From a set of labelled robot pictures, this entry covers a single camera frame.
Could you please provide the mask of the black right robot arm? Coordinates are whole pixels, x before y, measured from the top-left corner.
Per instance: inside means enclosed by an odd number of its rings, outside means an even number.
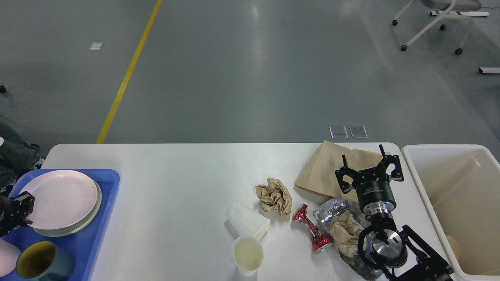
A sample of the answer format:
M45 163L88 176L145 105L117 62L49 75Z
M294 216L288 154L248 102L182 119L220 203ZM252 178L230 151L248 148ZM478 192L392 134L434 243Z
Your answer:
M343 166L335 172L344 194L356 191L360 210L370 222L359 235L359 257L390 281L451 281L454 269L440 254L408 225L401 231L396 227L390 182L405 178L399 156L385 154L382 145L379 148L381 160L375 167L356 171L343 155Z

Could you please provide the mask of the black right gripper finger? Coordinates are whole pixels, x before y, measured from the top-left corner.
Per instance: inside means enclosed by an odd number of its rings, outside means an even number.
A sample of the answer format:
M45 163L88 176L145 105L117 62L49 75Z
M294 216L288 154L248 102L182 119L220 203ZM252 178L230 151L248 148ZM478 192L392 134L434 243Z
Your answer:
M352 190L357 190L366 179L361 171L356 171L348 167L345 155L342 155L343 165L335 171L336 179L343 194L348 194Z
M402 166L398 155L387 154L382 144L379 144L381 152L380 162L373 168L371 175L376 180L390 182L391 180L402 182L405 177L402 173Z

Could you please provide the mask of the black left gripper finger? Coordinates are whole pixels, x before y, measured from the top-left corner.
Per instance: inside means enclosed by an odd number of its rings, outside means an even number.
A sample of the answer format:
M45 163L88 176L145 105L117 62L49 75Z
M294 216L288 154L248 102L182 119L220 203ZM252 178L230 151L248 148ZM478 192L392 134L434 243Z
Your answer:
M33 212L35 197L28 191L20 193L14 199L14 213L17 215L30 215Z
M29 226L31 226L32 223L33 223L33 221L27 217L12 217L11 218L12 229L17 229L21 226L29 227Z

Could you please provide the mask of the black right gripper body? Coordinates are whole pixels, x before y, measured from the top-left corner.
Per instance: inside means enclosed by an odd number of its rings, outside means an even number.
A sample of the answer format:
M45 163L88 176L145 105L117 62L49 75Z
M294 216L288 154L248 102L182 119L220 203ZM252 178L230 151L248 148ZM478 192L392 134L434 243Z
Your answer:
M365 215L391 213L396 208L390 180L358 180L356 193L360 210Z

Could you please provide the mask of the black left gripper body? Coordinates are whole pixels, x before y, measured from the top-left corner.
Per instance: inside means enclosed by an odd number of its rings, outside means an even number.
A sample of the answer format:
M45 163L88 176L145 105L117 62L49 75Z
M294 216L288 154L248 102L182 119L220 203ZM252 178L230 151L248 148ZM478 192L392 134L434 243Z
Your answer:
M6 196L0 196L0 236L3 237L18 227L14 218L14 201Z

